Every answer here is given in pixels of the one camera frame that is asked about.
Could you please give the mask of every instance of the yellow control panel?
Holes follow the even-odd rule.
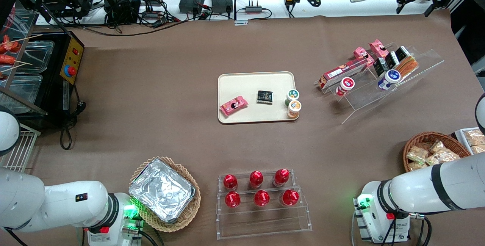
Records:
[[[67,82],[74,85],[76,81],[76,75],[78,75],[79,63],[83,56],[84,48],[74,38],[71,38],[69,47],[67,48],[66,57],[62,64],[61,77]]]

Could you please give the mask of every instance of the acrylic display stand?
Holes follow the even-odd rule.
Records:
[[[386,46],[386,49],[389,52],[396,51],[398,48],[399,46],[395,43]],[[383,91],[377,87],[377,82],[380,80],[380,77],[377,77],[373,66],[369,66],[363,71],[351,76],[352,79],[355,80],[355,87],[346,92],[344,96],[336,94],[336,88],[340,82],[322,89],[325,94],[331,92],[339,103],[348,103],[350,105],[350,114],[343,120],[342,124],[377,107],[386,97],[414,86],[419,80],[423,79],[429,72],[444,62],[443,58],[441,58],[441,56],[434,50],[429,50],[426,53],[420,54],[412,46],[406,46],[406,49],[414,56],[419,67],[401,82],[392,85],[387,91]],[[374,59],[377,59],[374,53],[369,51],[368,53]]]
[[[311,231],[307,200],[302,189],[296,184],[293,170],[289,172],[289,180],[283,187],[272,185],[272,177],[276,172],[262,172],[264,180],[259,189],[249,187],[250,173],[235,175],[238,179],[236,192],[241,197],[241,204],[236,208],[229,208],[225,204],[225,195],[229,191],[223,184],[225,175],[219,176],[216,210],[217,240]],[[282,206],[279,202],[279,196],[288,189],[300,194],[298,203],[291,207]],[[270,202],[266,206],[258,207],[254,204],[254,194],[258,190],[268,192]]]

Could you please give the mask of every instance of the foil-covered container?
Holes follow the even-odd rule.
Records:
[[[194,198],[195,187],[160,159],[149,163],[128,190],[163,222],[173,224]]]

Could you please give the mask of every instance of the wicker basket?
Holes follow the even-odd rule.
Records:
[[[409,167],[409,160],[406,157],[406,154],[409,152],[411,147],[417,146],[425,150],[430,150],[431,146],[436,142],[436,140],[440,140],[443,142],[446,148],[450,149],[454,153],[458,154],[460,158],[465,158],[470,156],[470,152],[464,147],[459,141],[456,141],[452,137],[442,134],[440,132],[421,132],[419,134],[414,135],[407,141],[406,145],[404,146],[404,150],[402,152],[402,160],[404,161],[404,168],[406,172],[411,171]]]
[[[146,208],[139,201],[132,199],[132,203],[135,204],[136,209],[138,210],[138,213],[140,214],[142,219],[145,220],[145,222],[147,222],[151,227],[161,232],[175,232],[189,225],[189,223],[196,216],[197,211],[199,210],[199,207],[200,207],[200,189],[195,179],[192,177],[192,175],[190,175],[189,171],[182,165],[175,164],[174,161],[172,161],[172,159],[168,157],[154,157],[144,162],[142,165],[140,165],[140,167],[138,167],[138,169],[133,174],[133,177],[131,178],[131,181],[130,181],[130,185],[133,182],[133,180],[135,180],[135,178],[138,177],[138,174],[140,174],[140,172],[145,168],[145,166],[147,166],[149,163],[151,163],[152,160],[156,158],[160,159],[161,161],[163,161],[164,163],[172,167],[173,170],[175,170],[177,173],[182,175],[182,177],[187,179],[187,181],[196,188],[196,194],[194,196],[194,199],[187,205],[187,207],[184,209],[184,211],[178,217],[177,221],[174,224],[167,224],[162,222],[160,218],[155,213],[152,212],[152,210]]]

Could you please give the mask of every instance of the packaged bread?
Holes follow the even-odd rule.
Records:
[[[428,164],[428,165],[437,165],[439,164],[440,162],[438,161],[437,158],[433,157],[433,156],[429,156],[428,158],[426,158],[425,162]]]
[[[436,151],[430,157],[436,158],[440,163],[446,163],[447,161],[454,161],[460,158],[458,154],[447,148],[440,148],[440,150]]]
[[[480,144],[485,144],[485,136],[478,129],[476,129],[476,130],[467,130],[465,132],[465,138],[468,141],[468,144],[470,146],[478,146]]]
[[[411,169],[411,171],[414,171],[416,169],[425,168],[427,166],[428,165],[426,163],[418,163],[417,161],[413,161],[413,162],[409,163],[409,168]]]
[[[485,152],[485,144],[480,144],[478,146],[472,146],[471,151],[473,152],[473,154]]]
[[[426,160],[426,157],[428,157],[428,151],[426,149],[413,146],[411,147],[411,149],[409,149],[409,152],[406,154],[406,157],[411,161],[417,161],[417,162],[423,163],[424,160]]]
[[[445,145],[443,144],[442,141],[437,140],[433,146],[431,146],[431,149],[429,150],[431,153],[435,154],[436,151],[440,150],[441,148],[445,148]]]

